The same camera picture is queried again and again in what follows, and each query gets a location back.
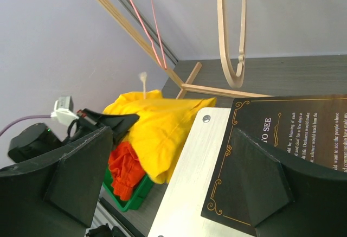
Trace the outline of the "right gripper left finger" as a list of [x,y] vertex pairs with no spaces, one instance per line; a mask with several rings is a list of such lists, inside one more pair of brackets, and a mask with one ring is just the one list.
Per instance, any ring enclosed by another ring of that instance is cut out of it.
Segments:
[[1,236],[84,236],[112,150],[112,131],[1,169]]

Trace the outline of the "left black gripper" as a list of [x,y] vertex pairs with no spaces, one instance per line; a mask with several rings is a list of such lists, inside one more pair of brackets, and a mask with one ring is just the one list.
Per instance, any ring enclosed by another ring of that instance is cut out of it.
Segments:
[[102,114],[87,108],[78,110],[77,116],[74,137],[82,137],[102,127],[109,127],[112,131],[113,145],[118,145],[139,120],[137,114]]

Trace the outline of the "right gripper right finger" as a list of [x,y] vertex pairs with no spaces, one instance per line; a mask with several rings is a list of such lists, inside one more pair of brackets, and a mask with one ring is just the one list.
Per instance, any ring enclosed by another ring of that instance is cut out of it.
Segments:
[[233,131],[232,145],[257,236],[346,236],[346,173],[240,129]]

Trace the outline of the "yellow shorts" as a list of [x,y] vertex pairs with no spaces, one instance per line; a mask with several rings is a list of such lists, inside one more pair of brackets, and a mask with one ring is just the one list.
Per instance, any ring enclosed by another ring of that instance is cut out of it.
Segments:
[[104,114],[136,114],[124,141],[135,151],[149,178],[168,183],[198,112],[214,107],[216,98],[169,99],[160,90],[121,94],[103,111]]

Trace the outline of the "orange shorts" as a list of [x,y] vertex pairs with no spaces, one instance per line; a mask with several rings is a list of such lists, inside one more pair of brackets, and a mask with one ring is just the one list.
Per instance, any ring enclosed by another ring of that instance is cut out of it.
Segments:
[[138,183],[145,176],[138,156],[129,142],[121,142],[109,156],[113,193],[121,201],[129,201]]

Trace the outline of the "white wooden hanger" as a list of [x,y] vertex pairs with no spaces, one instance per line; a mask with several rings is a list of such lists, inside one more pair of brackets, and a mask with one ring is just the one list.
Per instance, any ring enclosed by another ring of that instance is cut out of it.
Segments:
[[247,0],[240,0],[239,35],[230,34],[228,0],[217,0],[217,32],[222,70],[231,88],[243,85],[246,68]]

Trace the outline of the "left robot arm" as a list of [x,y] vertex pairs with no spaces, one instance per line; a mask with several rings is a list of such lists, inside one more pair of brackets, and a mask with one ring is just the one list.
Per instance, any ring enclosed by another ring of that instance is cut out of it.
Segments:
[[8,156],[15,163],[26,161],[72,143],[102,127],[111,128],[113,146],[118,146],[139,120],[137,114],[101,114],[87,108],[78,110],[77,116],[77,119],[68,124],[64,140],[59,140],[45,123],[28,127],[10,141]]

